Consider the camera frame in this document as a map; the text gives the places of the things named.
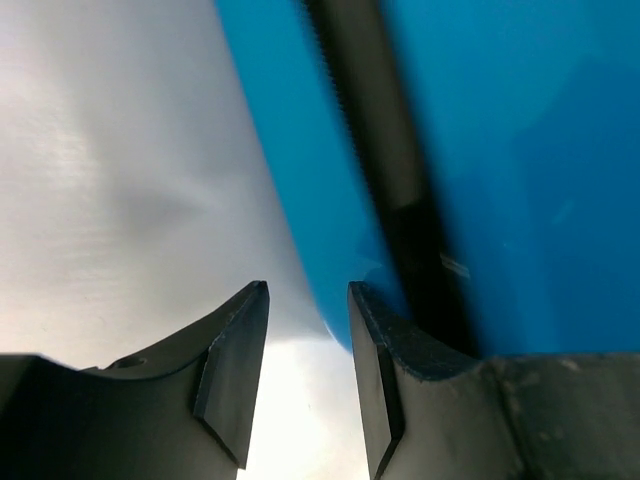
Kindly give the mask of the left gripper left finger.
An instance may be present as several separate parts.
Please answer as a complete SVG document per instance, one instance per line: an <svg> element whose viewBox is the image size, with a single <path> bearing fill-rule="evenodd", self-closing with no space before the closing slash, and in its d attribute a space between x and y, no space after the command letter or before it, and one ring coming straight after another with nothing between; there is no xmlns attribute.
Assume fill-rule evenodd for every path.
<svg viewBox="0 0 640 480"><path fill-rule="evenodd" d="M245 467L269 315L253 281L214 312L82 377L77 470Z"/></svg>

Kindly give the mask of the blue hard-shell suitcase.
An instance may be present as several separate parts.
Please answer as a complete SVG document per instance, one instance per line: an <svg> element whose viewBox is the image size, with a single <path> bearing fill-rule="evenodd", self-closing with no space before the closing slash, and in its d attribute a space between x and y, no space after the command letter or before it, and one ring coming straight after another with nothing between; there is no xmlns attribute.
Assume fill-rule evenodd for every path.
<svg viewBox="0 0 640 480"><path fill-rule="evenodd" d="M351 343L347 285L406 304L298 1L220 1L312 294ZM639 347L639 5L386 1L488 355Z"/></svg>

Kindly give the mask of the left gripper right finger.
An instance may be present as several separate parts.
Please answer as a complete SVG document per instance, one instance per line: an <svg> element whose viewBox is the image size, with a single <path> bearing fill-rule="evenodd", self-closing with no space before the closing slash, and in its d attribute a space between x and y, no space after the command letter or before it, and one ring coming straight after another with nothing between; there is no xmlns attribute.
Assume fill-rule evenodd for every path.
<svg viewBox="0 0 640 480"><path fill-rule="evenodd" d="M487 479L490 366L432 338L364 282L348 287L373 479Z"/></svg>

